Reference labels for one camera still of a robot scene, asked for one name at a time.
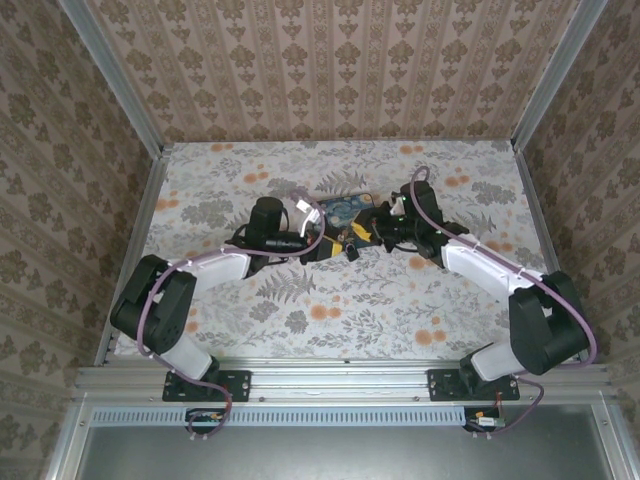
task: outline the floral patterned surface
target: floral patterned surface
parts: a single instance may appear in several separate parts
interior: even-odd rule
[[[543,268],[513,153],[491,142],[179,144],[172,153],[145,254],[167,259],[220,246],[259,196],[305,186],[317,199],[371,193],[376,204],[420,165],[445,219],[491,248]],[[306,267],[297,261],[194,299],[186,329],[218,356],[460,358],[508,338],[502,306],[478,286],[415,254],[382,247]],[[121,338],[118,354],[135,353]]]

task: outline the metal floor panel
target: metal floor panel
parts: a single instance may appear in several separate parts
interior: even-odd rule
[[[539,408],[491,440],[460,427],[93,428],[77,478],[190,480],[607,480],[591,408]]]

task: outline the ventilated metal grate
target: ventilated metal grate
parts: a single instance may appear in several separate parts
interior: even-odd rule
[[[100,407],[93,410],[92,427],[182,426],[184,407]]]
[[[103,407],[91,426],[184,426],[185,407]],[[236,407],[228,426],[364,427],[464,425],[463,407],[286,408]],[[194,425],[207,425],[194,422]]]

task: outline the patterned wallpaper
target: patterned wallpaper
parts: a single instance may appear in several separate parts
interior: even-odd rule
[[[165,142],[508,138],[578,0],[89,0]]]
[[[46,465],[149,164],[58,4],[0,2],[0,478]]]
[[[609,1],[525,155],[640,446],[640,2]]]

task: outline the wire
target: wire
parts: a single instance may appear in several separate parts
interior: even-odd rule
[[[488,409],[481,410],[479,412],[474,413],[473,415],[477,417],[478,413],[482,413],[483,415],[486,415],[487,413],[491,412],[492,410],[495,410],[496,408],[498,410],[500,410],[500,407],[498,405],[499,401],[500,401],[500,392],[498,392],[498,390],[496,390],[496,400],[495,400],[495,402],[493,402],[493,405],[491,405],[491,407],[489,407]]]
[[[506,433],[509,430],[511,430],[513,427],[518,425],[521,421],[523,421],[526,418],[526,416],[529,415],[533,411],[533,409],[536,408],[538,404],[542,401],[542,397],[544,397],[544,387],[540,385],[538,382],[534,382],[533,380],[527,380],[526,378],[519,378],[518,381],[521,383],[526,383],[527,385],[531,385],[532,387],[536,387],[539,390],[539,392],[538,392],[538,396],[531,403],[531,405],[529,405],[527,409],[524,412],[522,412],[513,422],[511,422],[506,427],[501,428],[500,430],[495,430],[491,433],[485,432],[484,429],[482,429],[478,425],[475,425],[474,423],[467,422],[467,425],[470,425],[476,430],[478,430],[480,434],[483,434],[485,436],[489,436],[489,435],[493,436],[493,435],[500,435],[501,433]]]
[[[203,433],[203,434],[196,433],[193,430],[193,422],[195,421],[196,418],[205,417],[205,416],[213,418],[213,415],[211,414],[211,412],[207,410],[196,410],[196,411],[190,412],[189,422],[187,423],[187,431],[191,434],[191,440],[195,439],[196,437],[202,437],[204,440],[206,440],[209,437],[209,435],[214,435],[216,428],[220,426],[220,424],[218,424],[218,427],[215,427],[213,430],[211,430],[208,433]]]
[[[285,228],[285,230],[289,230],[289,226],[290,226],[289,225],[289,212],[287,212],[287,209],[283,207],[282,208],[282,213],[284,215],[284,218],[287,219],[287,228]]]
[[[401,252],[405,252],[405,253],[418,253],[417,248],[405,248],[405,247],[401,247],[400,245],[395,245],[394,248],[397,248]]]
[[[224,395],[225,398],[225,402],[226,402],[226,407],[225,407],[225,413],[222,417],[222,419],[220,420],[220,422],[218,423],[218,425],[211,431],[209,432],[206,436],[211,436],[211,435],[215,435],[216,433],[218,433],[220,431],[220,429],[222,429],[223,425],[227,422],[227,420],[229,419],[229,416],[231,415],[231,408],[233,405],[232,399],[231,399],[231,395],[229,394],[229,392],[225,389],[222,388],[219,385],[216,385],[215,383],[210,383],[210,382],[203,382],[200,380],[196,380],[193,379],[191,377],[189,377],[188,375],[182,373],[180,370],[176,369],[173,365],[171,365],[170,363],[166,362],[164,359],[162,359],[162,357],[160,357],[159,355],[155,355],[152,351],[147,350],[144,347],[144,342],[143,342],[143,335],[144,335],[144,326],[147,322],[147,317],[149,315],[149,311],[151,310],[151,306],[153,305],[153,300],[155,298],[155,296],[158,294],[158,292],[160,291],[160,288],[162,288],[162,284],[165,282],[165,280],[167,280],[167,278],[169,278],[169,276],[175,272],[176,270],[178,270],[179,268],[182,268],[186,265],[193,265],[193,264],[199,264],[201,262],[204,262],[206,260],[214,260],[216,258],[221,258],[221,257],[225,257],[227,255],[260,255],[260,256],[264,256],[264,257],[277,257],[277,258],[289,258],[289,257],[300,257],[302,255],[305,255],[311,251],[313,251],[322,241],[323,235],[324,235],[324,231],[325,231],[325,218],[324,218],[324,212],[322,210],[322,208],[320,207],[320,205],[318,205],[318,202],[316,202],[315,200],[313,200],[306,192],[302,191],[302,190],[297,190],[297,191],[293,191],[291,192],[291,198],[294,202],[297,202],[298,199],[300,198],[305,198],[307,203],[309,203],[313,208],[315,208],[318,212],[320,212],[320,232],[318,234],[318,237],[315,239],[315,241],[309,245],[307,248],[304,248],[298,252],[292,252],[292,253],[274,253],[274,252],[266,252],[263,250],[252,250],[252,249],[240,249],[240,248],[220,248],[218,250],[214,250],[212,252],[207,252],[207,253],[203,253],[200,255],[197,255],[195,257],[191,257],[191,258],[186,258],[184,260],[180,260],[176,263],[174,263],[173,265],[171,265],[169,268],[167,268],[167,270],[165,270],[156,280],[156,282],[153,284],[153,287],[151,287],[151,290],[149,291],[149,295],[147,296],[147,300],[144,304],[144,306],[142,307],[142,312],[140,313],[140,320],[138,322],[138,330],[136,332],[136,345],[138,347],[138,351],[140,352],[140,354],[144,357],[153,357],[155,358],[155,360],[160,363],[161,365],[164,365],[165,367],[167,367],[169,370],[171,370],[173,373],[175,373],[175,375],[179,376],[180,378],[182,378],[183,380],[196,385],[198,387],[206,387],[206,388],[211,388],[213,390],[217,390],[218,392],[222,393]]]
[[[584,317],[580,314],[580,312],[578,312],[573,307],[573,305],[571,305],[569,302],[567,302],[564,298],[562,298],[559,294],[557,294],[553,289],[548,287],[545,283],[543,283],[542,281],[538,280],[533,275],[529,274],[524,267],[522,267],[522,266],[515,267],[511,263],[505,261],[499,255],[496,255],[490,249],[484,247],[483,245],[474,244],[473,242],[470,242],[466,238],[460,237],[460,236],[458,236],[458,235],[456,235],[454,233],[449,232],[448,230],[442,228],[442,226],[440,226],[436,222],[434,222],[425,213],[425,211],[422,209],[422,207],[418,203],[418,197],[416,196],[416,185],[415,185],[415,183],[416,183],[416,180],[418,178],[418,175],[420,175],[420,173],[422,173],[422,172],[426,172],[425,180],[428,180],[429,179],[429,167],[427,167],[426,165],[423,165],[422,167],[418,168],[413,173],[413,175],[411,176],[411,183],[409,184],[409,194],[411,195],[411,200],[413,201],[413,204],[415,205],[416,210],[418,211],[420,216],[422,218],[424,218],[424,220],[429,225],[431,225],[436,230],[439,230],[440,232],[442,232],[443,234],[445,234],[447,237],[451,238],[452,240],[456,240],[456,241],[462,243],[463,245],[466,245],[469,248],[475,249],[475,251],[480,253],[481,255],[484,255],[485,257],[495,261],[496,263],[500,264],[501,266],[505,267],[506,269],[510,270],[511,272],[518,274],[520,277],[524,278],[525,280],[530,281],[531,283],[536,285],[538,288],[540,288],[544,293],[546,293],[551,298],[553,298],[556,302],[558,302],[562,307],[564,307],[565,310],[567,310],[571,314],[571,316],[573,318],[576,319],[576,321],[578,322],[578,324],[580,325],[580,327],[584,331],[584,333],[585,333],[585,335],[587,337],[587,340],[589,341],[589,357],[584,362],[581,362],[581,363],[578,363],[578,364],[571,364],[571,365],[559,365],[558,368],[580,368],[580,367],[586,367],[587,365],[592,364],[593,361],[596,358],[597,353],[598,353],[598,346],[596,344],[595,336],[593,335],[593,332],[591,331],[591,328],[589,327],[589,324],[584,319]]]

